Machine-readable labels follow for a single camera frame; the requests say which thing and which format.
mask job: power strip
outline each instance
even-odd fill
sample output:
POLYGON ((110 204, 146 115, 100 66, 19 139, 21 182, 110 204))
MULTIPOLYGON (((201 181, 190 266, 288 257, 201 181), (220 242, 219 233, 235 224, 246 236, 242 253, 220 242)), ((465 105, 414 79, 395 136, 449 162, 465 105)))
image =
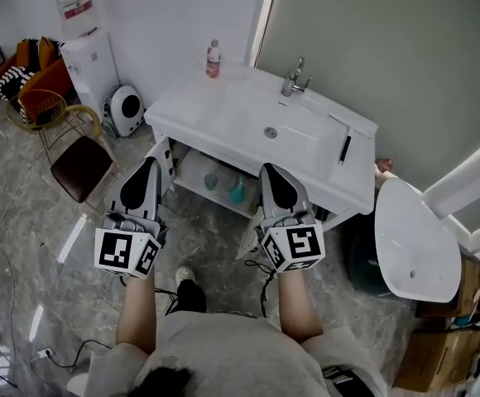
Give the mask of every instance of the power strip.
POLYGON ((52 348, 50 348, 50 347, 38 351, 38 357, 40 359, 45 359, 48 356, 54 356, 54 354, 55 353, 52 351, 52 348))

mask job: dark red chair seat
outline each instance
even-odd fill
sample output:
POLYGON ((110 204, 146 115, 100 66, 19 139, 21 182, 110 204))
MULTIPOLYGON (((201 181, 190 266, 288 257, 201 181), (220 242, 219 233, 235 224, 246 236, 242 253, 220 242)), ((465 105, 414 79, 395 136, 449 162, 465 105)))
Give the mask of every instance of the dark red chair seat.
POLYGON ((51 166, 58 183, 78 203, 82 203, 106 175, 111 157, 95 140, 82 136, 51 166))

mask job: white shoe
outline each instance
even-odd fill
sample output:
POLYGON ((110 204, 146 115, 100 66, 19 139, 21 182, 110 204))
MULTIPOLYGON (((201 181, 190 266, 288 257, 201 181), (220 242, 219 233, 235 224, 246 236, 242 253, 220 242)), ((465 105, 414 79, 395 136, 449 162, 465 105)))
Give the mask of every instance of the white shoe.
POLYGON ((175 284, 179 287, 181 281, 184 280, 193 280, 196 283, 196 277, 194 276, 194 271, 188 266, 180 266, 175 272, 175 284))

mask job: gray wall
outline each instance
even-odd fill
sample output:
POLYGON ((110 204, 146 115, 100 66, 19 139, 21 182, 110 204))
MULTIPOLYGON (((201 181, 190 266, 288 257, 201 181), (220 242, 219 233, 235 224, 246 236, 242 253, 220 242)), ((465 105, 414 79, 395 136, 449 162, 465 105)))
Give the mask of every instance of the gray wall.
POLYGON ((300 55, 415 187, 480 146, 480 0, 275 0, 257 67, 284 75, 300 55))

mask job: faucet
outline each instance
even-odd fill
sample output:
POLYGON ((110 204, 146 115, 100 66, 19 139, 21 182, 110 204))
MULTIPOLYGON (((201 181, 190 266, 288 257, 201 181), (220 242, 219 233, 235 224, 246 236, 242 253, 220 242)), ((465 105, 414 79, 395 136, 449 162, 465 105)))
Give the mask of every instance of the faucet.
POLYGON ((303 93, 306 88, 308 87, 308 84, 310 83, 310 80, 312 79, 312 75, 308 77, 306 80, 305 84, 300 86, 297 85, 296 81, 300 77, 300 73, 303 70, 303 66, 305 65, 305 58, 301 56, 299 60, 297 60, 297 66, 295 69, 293 69, 288 76, 284 78, 284 83, 282 84, 282 90, 281 93, 285 97, 290 97, 291 93, 295 90, 297 93, 303 93))

